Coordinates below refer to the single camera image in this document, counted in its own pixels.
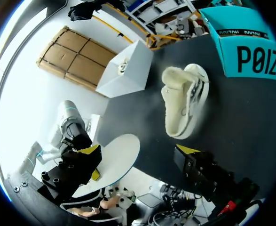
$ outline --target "white cardboard box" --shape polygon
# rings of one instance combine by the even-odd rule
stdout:
[[[103,72],[96,91],[109,97],[138,92],[145,89],[153,52],[141,41],[128,46],[116,55]],[[123,75],[118,74],[118,67],[129,59]]]

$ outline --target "teal stripe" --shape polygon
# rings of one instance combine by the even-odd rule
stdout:
[[[44,150],[42,149],[39,153],[38,153],[38,155],[36,156],[36,157],[38,157],[39,155],[42,155],[41,153],[43,152]]]
[[[33,164],[33,162],[30,160],[30,158],[26,157],[26,159],[28,159],[28,160],[31,162],[31,164],[33,165],[33,167],[34,167],[34,164]]]
[[[66,110],[68,110],[68,109],[77,110],[75,107],[67,107]]]

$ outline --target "white wall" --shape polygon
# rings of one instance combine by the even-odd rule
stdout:
[[[47,144],[60,102],[73,101],[84,121],[92,113],[102,115],[106,109],[107,98],[41,70],[35,63],[41,51],[65,25],[116,52],[129,45],[96,20],[70,21],[69,8],[58,12],[34,34],[9,72],[0,99],[0,164],[5,177],[18,168],[34,141],[42,146]],[[40,172],[54,166],[53,161],[46,166],[37,162],[33,175],[39,178]]]

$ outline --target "white box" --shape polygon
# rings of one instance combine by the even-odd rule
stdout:
[[[145,89],[153,52],[141,41],[128,46],[110,60],[98,83],[96,91],[109,97],[138,92]],[[118,67],[129,59],[123,75],[118,74]]]
[[[163,12],[168,12],[174,8],[177,8],[179,5],[174,0],[165,0],[155,6]]]
[[[160,13],[153,6],[151,6],[144,10],[138,17],[148,23],[159,15]]]

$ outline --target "screw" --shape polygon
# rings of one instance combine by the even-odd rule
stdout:
[[[22,186],[23,186],[23,187],[26,187],[27,185],[28,185],[28,182],[27,182],[27,181],[23,181],[23,182],[22,182]]]
[[[14,187],[14,192],[15,192],[15,193],[18,193],[19,191],[20,191],[20,188],[19,188],[18,186],[15,186],[15,187]]]

